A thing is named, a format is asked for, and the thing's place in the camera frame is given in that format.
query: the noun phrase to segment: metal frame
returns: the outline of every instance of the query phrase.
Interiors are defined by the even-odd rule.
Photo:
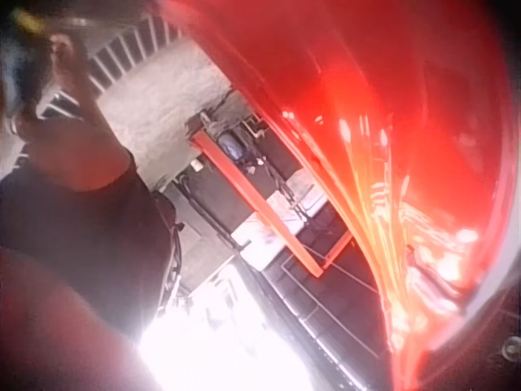
[[[324,270],[304,245],[289,231],[284,222],[269,206],[264,197],[248,181],[231,159],[219,148],[212,138],[204,131],[198,130],[192,134],[191,142],[221,171],[234,189],[259,214],[259,218],[271,226],[274,232],[284,241],[286,246],[302,262],[304,267],[315,277],[320,277]]]

